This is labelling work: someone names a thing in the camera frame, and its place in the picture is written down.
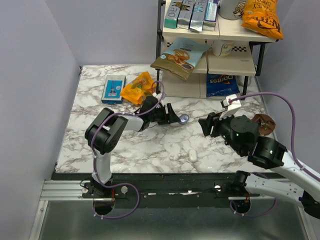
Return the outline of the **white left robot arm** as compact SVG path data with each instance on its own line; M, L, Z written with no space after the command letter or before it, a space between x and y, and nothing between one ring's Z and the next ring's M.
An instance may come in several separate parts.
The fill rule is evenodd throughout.
M162 103L161 98L148 96L142 106L133 113L114 112L105 107L87 128L84 137L93 153L93 172L90 185L101 198L111 191L111 152L124 131L142 132L151 123L169 125L185 124L187 115L177 116L170 103Z

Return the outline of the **white earbud case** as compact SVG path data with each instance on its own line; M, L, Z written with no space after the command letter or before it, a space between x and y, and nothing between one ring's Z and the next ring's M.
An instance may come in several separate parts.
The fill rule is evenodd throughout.
M193 163L196 162L197 159L198 159L197 151L194 150L194 149L190 149L190 150L188 151L188 157L189 157L189 160L190 160L191 162L193 162Z

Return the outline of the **purple earbud charging case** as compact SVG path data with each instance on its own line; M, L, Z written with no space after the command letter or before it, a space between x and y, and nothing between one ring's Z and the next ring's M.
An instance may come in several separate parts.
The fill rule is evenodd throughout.
M185 124L187 124L188 121L190 120L190 117L189 117L188 114L182 114L182 115L179 116L179 119L180 119L180 122L179 122L179 123L180 123L181 125L185 125Z

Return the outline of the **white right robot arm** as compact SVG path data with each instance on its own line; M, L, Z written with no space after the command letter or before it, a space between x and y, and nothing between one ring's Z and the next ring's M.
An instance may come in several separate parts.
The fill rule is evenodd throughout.
M238 170L227 188L229 193L270 196L292 203L314 218L320 217L320 184L304 172L283 144L261 136L257 123L245 115L220 119L220 114L214 112L198 122L204 136L222 137L226 145L253 165L291 181L283 183Z

